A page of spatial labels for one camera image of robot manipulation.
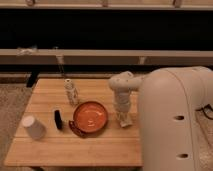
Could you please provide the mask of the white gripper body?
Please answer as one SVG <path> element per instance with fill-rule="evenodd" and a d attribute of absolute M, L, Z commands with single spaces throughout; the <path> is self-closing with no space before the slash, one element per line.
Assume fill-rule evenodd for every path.
<path fill-rule="evenodd" d="M 115 92 L 114 107 L 117 112 L 128 113 L 131 107 L 130 92 Z"/>

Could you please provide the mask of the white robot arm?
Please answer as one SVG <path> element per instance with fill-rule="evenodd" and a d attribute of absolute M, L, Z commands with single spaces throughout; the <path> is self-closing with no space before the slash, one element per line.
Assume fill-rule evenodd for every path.
<path fill-rule="evenodd" d="M 213 70 L 169 67 L 146 75 L 126 71 L 108 81 L 121 121 L 138 93 L 143 171 L 201 171 L 195 113 L 213 111 Z"/>

